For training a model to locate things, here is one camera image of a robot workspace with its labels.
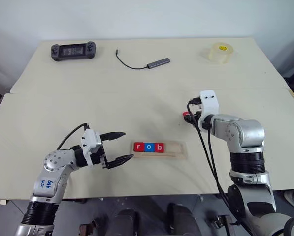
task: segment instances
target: clear tape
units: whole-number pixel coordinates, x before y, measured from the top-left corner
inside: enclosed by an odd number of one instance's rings
[[[227,63],[233,54],[233,47],[227,43],[215,43],[209,53],[209,60],[220,64]]]

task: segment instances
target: table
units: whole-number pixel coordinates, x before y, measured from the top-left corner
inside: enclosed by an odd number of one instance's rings
[[[216,41],[234,46],[229,63],[218,65],[201,56],[201,50]],[[104,142],[109,160],[130,153],[132,141],[161,140],[185,142],[188,159],[132,159],[112,170],[85,167],[71,174],[65,198],[216,193],[198,135],[182,117],[189,99],[204,89],[215,90],[221,113],[256,119],[265,127],[264,156],[273,189],[294,188],[294,99],[252,39],[96,43],[94,60],[74,62],[52,61],[45,50],[54,42],[42,43],[12,94],[5,95],[0,106],[0,199],[28,198],[44,156],[84,122],[102,133],[127,133]],[[116,46],[125,62],[134,58],[132,66],[164,57],[172,62],[130,70],[112,55]],[[134,55],[137,50],[144,53]],[[79,144],[81,134],[65,147]],[[212,137],[212,146],[226,189],[232,184],[227,144]]]

